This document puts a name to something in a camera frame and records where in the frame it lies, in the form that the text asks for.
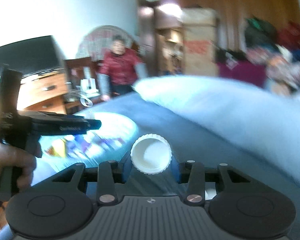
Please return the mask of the person's left hand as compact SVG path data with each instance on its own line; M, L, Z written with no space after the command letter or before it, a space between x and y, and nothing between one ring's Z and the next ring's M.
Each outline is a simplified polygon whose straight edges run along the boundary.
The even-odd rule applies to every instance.
M42 157L42 148L40 143L30 152L0 143L0 177L5 167L19 167L22 170L17 179L18 189L23 190L29 187L33 180L33 172L37 167L36 158Z

